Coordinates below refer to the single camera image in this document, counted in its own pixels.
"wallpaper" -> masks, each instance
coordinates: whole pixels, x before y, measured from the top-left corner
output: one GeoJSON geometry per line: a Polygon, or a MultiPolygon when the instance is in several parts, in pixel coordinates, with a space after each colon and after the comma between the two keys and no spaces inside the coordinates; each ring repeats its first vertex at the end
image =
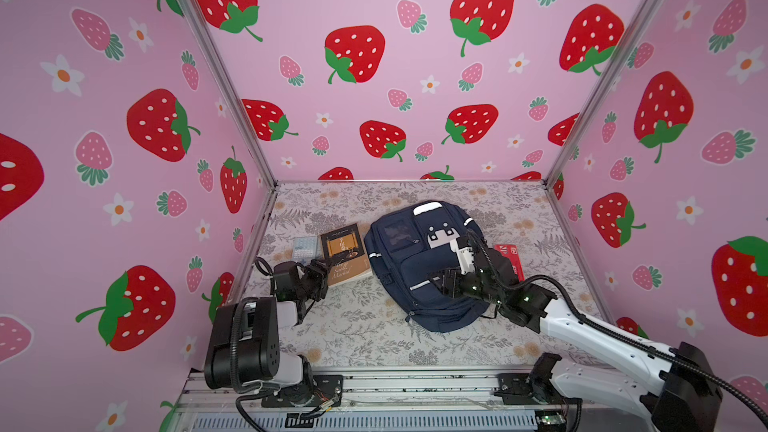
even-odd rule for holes
{"type": "MultiPolygon", "coordinates": [[[[702,349],[768,410],[764,0],[666,0],[563,171],[626,330],[702,349]]],[[[726,394],[720,430],[760,430],[726,394]]]]}
{"type": "Polygon", "coordinates": [[[0,429],[162,432],[267,187],[176,0],[0,18],[0,429]]]}
{"type": "Polygon", "coordinates": [[[279,180],[546,174],[641,0],[197,0],[279,180]]]}

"backpack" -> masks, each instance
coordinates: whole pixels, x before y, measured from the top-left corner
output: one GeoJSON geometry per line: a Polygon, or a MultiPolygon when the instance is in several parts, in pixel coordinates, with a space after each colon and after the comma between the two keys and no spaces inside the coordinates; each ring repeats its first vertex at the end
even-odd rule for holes
{"type": "Polygon", "coordinates": [[[482,231],[464,209],[447,202],[423,202],[392,212],[371,224],[364,240],[376,276],[384,288],[415,320],[432,332],[465,327],[488,309],[474,298],[450,298],[428,276],[458,267],[450,241],[471,227],[482,231]]]}

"navy blue backpack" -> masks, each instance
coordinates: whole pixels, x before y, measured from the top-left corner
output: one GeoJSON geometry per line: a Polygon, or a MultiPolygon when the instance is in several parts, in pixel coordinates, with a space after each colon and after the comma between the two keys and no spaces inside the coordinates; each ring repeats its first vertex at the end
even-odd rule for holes
{"type": "Polygon", "coordinates": [[[450,241],[472,228],[482,231],[464,209],[446,202],[424,202],[392,212],[371,224],[365,238],[371,267],[395,302],[432,332],[450,332],[475,321],[488,304],[474,298],[449,298],[428,276],[458,267],[450,241]]]}

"pink wall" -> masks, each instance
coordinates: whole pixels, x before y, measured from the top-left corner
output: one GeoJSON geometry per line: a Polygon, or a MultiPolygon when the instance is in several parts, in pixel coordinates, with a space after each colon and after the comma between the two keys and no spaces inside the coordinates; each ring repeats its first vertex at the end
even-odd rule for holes
{"type": "Polygon", "coordinates": [[[630,20],[640,0],[198,2],[236,90],[250,101],[276,178],[315,180],[337,167],[354,178],[420,178],[447,166],[458,179],[546,175],[561,150],[550,133],[557,140],[556,133],[569,130],[568,118],[580,111],[597,79],[592,69],[568,69],[584,55],[581,47],[602,51],[618,42],[620,22],[630,20]],[[582,13],[592,4],[602,6],[582,13]],[[594,21],[598,16],[601,22],[594,21]],[[482,21],[479,31],[463,23],[473,17],[482,21]],[[571,43],[574,36],[577,43],[571,43]],[[371,42],[363,42],[368,37],[371,42]],[[471,42],[462,57],[464,38],[471,42]],[[531,111],[538,97],[546,103],[531,111]],[[480,120],[468,118],[473,110],[480,120]],[[448,119],[460,126],[467,121],[469,130],[452,130],[458,142],[446,130],[448,119]],[[363,124],[363,134],[371,134],[365,143],[363,124]],[[427,159],[418,160],[417,153],[427,159]]]}
{"type": "Polygon", "coordinates": [[[220,92],[185,18],[166,0],[160,7],[0,1],[0,429],[158,430],[170,411],[161,403],[202,365],[210,303],[201,294],[236,272],[234,230],[250,238],[266,187],[232,117],[217,113],[220,92]],[[195,70],[182,67],[186,50],[195,70]],[[201,132],[186,154],[175,101],[201,132]],[[231,146],[247,177],[237,213],[220,186],[231,146]],[[201,276],[188,274],[196,256],[201,276]]]}
{"type": "MultiPolygon", "coordinates": [[[[624,318],[620,324],[628,327],[631,318],[654,340],[703,349],[718,375],[753,397],[762,390],[763,408],[767,36],[764,0],[666,0],[641,41],[640,58],[623,70],[564,170],[560,200],[576,220],[571,227],[610,310],[624,318]],[[711,40],[729,45],[710,51],[711,40]],[[613,126],[604,123],[611,112],[612,136],[613,126]],[[658,119],[667,130],[651,133],[658,119]],[[622,196],[608,196],[616,192],[622,196]],[[646,228],[628,228],[629,214],[620,212],[627,204],[634,224],[646,228]],[[617,214],[623,217],[615,221],[617,214]],[[622,227],[623,237],[616,230],[622,227]]],[[[721,430],[761,428],[730,396],[720,423],[721,430]]]]}

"strawberry wallpaper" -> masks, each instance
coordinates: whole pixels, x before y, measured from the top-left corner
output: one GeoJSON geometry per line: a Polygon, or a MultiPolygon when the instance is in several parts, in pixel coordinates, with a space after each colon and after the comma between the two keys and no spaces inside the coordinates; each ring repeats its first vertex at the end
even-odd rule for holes
{"type": "Polygon", "coordinates": [[[277,179],[502,180],[552,168],[640,1],[197,3],[277,179]]]}
{"type": "Polygon", "coordinates": [[[267,187],[176,0],[0,17],[0,429],[162,432],[267,187]]]}
{"type": "MultiPolygon", "coordinates": [[[[619,326],[686,341],[768,409],[765,0],[666,0],[563,170],[619,326]]],[[[730,396],[720,430],[762,427],[730,396]]]]}

